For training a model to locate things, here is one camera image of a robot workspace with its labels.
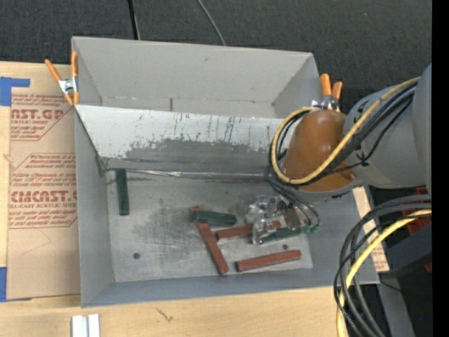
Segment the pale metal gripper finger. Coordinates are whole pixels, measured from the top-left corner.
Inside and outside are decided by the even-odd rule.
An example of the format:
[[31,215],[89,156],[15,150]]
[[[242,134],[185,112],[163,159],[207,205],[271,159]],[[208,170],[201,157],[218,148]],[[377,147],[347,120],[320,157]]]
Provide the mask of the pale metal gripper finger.
[[265,195],[256,196],[255,202],[248,206],[248,212],[245,214],[244,220],[246,223],[255,223],[262,219],[276,219],[280,218],[281,212],[279,210],[279,203],[281,199],[279,196],[266,197]]
[[278,227],[277,220],[260,219],[253,223],[251,241],[253,244],[262,244],[263,239],[274,234]]

